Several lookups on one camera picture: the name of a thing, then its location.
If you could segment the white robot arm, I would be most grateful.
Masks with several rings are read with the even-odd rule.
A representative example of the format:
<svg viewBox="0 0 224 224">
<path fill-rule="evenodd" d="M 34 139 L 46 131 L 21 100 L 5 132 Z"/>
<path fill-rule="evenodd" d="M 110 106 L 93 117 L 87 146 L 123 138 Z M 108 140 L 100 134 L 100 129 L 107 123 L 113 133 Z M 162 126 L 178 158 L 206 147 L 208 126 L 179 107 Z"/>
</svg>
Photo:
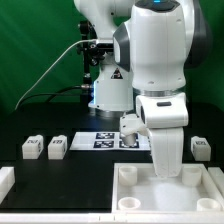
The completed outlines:
<svg viewBox="0 0 224 224">
<path fill-rule="evenodd" d="M 202 63 L 210 29 L 200 0 L 74 0 L 96 32 L 92 58 L 100 62 L 89 107 L 120 113 L 120 136 L 131 146 L 149 138 L 155 173 L 182 168 L 188 125 L 184 70 Z"/>
</svg>

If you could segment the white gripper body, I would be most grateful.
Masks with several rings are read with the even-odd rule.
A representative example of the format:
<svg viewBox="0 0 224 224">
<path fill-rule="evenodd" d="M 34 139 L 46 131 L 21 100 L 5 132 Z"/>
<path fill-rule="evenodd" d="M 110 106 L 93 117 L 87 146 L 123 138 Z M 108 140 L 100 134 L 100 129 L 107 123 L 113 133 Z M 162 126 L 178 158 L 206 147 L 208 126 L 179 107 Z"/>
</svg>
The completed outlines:
<svg viewBox="0 0 224 224">
<path fill-rule="evenodd" d="M 182 168 L 184 131 L 188 125 L 186 95 L 136 97 L 136 112 L 149 137 L 155 173 L 176 177 Z"/>
</svg>

